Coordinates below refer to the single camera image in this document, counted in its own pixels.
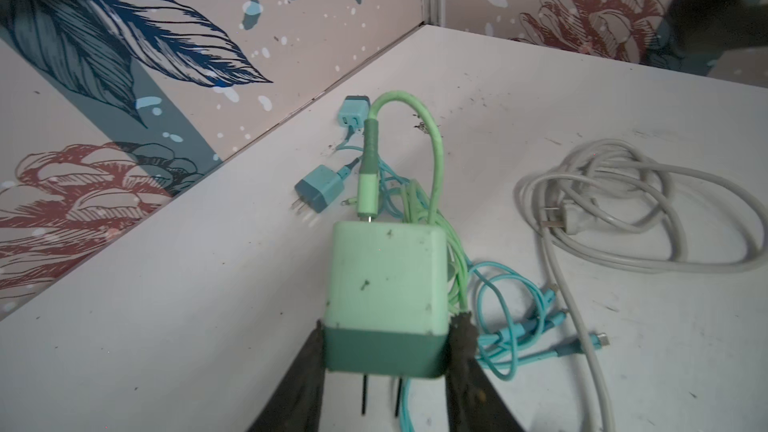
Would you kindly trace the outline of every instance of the table surface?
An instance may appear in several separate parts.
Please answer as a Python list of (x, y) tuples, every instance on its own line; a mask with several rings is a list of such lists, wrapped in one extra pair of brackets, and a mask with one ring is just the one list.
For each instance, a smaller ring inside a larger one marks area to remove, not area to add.
[[(768, 90), (427, 26), (0, 322), (0, 428), (247, 428), (323, 314), (333, 223), (355, 219), (338, 201), (297, 216), (293, 184), (353, 157), (332, 154), (345, 96), (394, 89), (419, 96), (441, 127), (440, 208), (469, 257), (539, 284), (547, 273), (515, 187), (586, 141), (626, 139), (768, 202)], [(379, 119), (382, 157), (428, 190), (432, 154), (417, 118), (391, 104)], [(745, 229), (760, 243), (745, 206), (680, 183), (674, 203), (693, 260), (739, 258)], [(342, 197), (355, 190), (351, 176)], [(584, 240), (669, 252), (662, 230)], [(586, 322), (610, 337), (598, 356), (620, 430), (768, 429), (766, 270), (649, 276), (558, 256)], [(530, 304), (514, 284), (502, 291), (514, 312)], [(561, 329), (541, 346), (574, 336), (569, 322)], [(493, 383), (530, 432), (586, 430), (596, 407), (582, 357)], [(364, 418), (361, 386), (359, 375), (327, 375), (321, 430), (398, 430), (393, 380), (370, 380)], [(443, 387), (414, 382), (417, 430), (447, 429)]]

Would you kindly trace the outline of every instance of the blue leaf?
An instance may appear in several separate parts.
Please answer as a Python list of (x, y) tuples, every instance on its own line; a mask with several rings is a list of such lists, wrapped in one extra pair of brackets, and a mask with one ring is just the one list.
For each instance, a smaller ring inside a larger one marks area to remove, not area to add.
[(63, 87), (136, 120), (130, 54), (75, 0), (0, 0), (0, 24), (19, 53)]
[(227, 34), (173, 0), (86, 0), (107, 30), (147, 66), (202, 86), (269, 82)]

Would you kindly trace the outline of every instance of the gray cable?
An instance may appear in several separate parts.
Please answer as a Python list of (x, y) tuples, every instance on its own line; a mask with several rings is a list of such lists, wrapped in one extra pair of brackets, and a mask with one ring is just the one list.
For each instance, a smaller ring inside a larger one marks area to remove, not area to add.
[[(619, 172), (622, 168), (638, 170), (640, 177), (635, 178)], [(751, 258), (747, 257), (742, 261), (726, 264), (686, 262), (685, 230), (680, 217), (671, 204), (674, 196), (674, 183), (670, 174), (673, 173), (699, 178), (724, 187), (751, 207), (763, 226), (763, 246), (758, 253)], [(650, 184), (652, 174), (655, 174), (659, 179), (660, 190)], [(647, 194), (656, 200), (657, 206), (635, 223), (627, 223), (597, 207), (596, 203), (592, 202), (587, 195), (587, 187), (589, 186), (598, 188), (616, 198), (636, 198)], [(630, 257), (611, 254), (576, 242), (559, 227), (558, 221), (562, 219), (564, 200), (567, 199), (581, 206), (583, 211), (596, 217), (597, 220), (630, 233), (646, 232), (667, 218), (670, 225), (670, 240), (673, 245), (672, 256), (669, 260)], [(666, 271), (743, 272), (768, 262), (768, 253), (766, 253), (768, 251), (768, 210), (757, 198), (749, 194), (744, 188), (722, 177), (692, 168), (659, 164), (622, 140), (605, 139), (587, 144), (570, 157), (566, 157), (554, 171), (534, 177), (527, 182), (522, 189), (521, 201), (526, 222), (542, 236), (545, 260), (549, 264), (554, 279), (562, 290), (563, 299), (571, 311), (571, 317), (578, 332), (582, 350), (587, 356), (592, 380), (598, 393), (604, 432), (615, 432), (616, 430), (608, 386), (589, 338), (589, 329), (584, 323), (570, 287), (565, 281), (552, 245), (557, 245), (571, 254), (596, 264), (649, 274)]]

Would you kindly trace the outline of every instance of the blue paint drip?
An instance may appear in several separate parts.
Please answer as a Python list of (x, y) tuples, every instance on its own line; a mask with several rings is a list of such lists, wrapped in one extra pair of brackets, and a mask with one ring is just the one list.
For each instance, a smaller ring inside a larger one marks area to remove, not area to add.
[(149, 107), (149, 106), (156, 106), (163, 100), (159, 97), (153, 97), (153, 96), (147, 96), (147, 97), (139, 97), (136, 99), (136, 110), (139, 110), (142, 107)]

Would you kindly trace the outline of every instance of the wallpaper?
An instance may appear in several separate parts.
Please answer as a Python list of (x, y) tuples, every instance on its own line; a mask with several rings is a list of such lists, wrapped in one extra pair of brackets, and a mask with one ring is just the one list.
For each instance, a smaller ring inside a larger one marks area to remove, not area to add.
[(768, 86), (768, 50), (677, 52), (664, 22), (671, 1), (446, 0), (446, 23), (476, 34)]
[(421, 16), (421, 0), (0, 0), (0, 318)]

